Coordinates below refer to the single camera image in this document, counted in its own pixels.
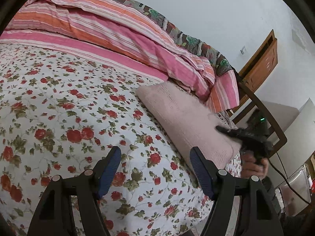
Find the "person's right hand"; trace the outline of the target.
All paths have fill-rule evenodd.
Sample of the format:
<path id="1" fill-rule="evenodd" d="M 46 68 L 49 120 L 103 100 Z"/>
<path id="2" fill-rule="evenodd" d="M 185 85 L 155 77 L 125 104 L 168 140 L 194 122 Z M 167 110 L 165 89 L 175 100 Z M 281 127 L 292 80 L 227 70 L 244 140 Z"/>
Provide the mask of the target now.
<path id="1" fill-rule="evenodd" d="M 263 158 L 260 162 L 257 162 L 254 155 L 248 152 L 241 155 L 241 161 L 241 178 L 250 178 L 255 175 L 260 180 L 263 180 L 267 176 L 269 169 L 269 161 L 267 158 Z"/>

